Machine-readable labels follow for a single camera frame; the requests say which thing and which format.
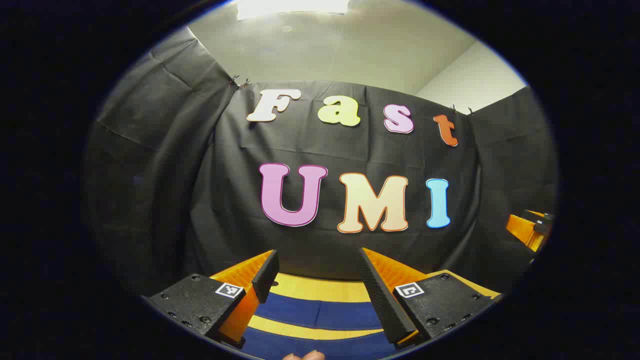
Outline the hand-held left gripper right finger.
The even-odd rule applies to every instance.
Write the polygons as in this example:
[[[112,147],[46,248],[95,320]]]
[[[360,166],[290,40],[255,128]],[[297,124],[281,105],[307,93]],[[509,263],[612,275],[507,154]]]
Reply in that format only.
[[[398,349],[441,337],[470,322],[502,294],[447,269],[423,273],[367,248],[359,273],[384,335]]]

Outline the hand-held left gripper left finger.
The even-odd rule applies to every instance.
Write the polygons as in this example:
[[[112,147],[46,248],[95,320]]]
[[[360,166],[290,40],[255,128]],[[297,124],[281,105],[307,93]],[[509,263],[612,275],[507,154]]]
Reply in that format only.
[[[217,272],[192,273],[146,300],[188,330],[237,349],[279,273],[275,249]]]

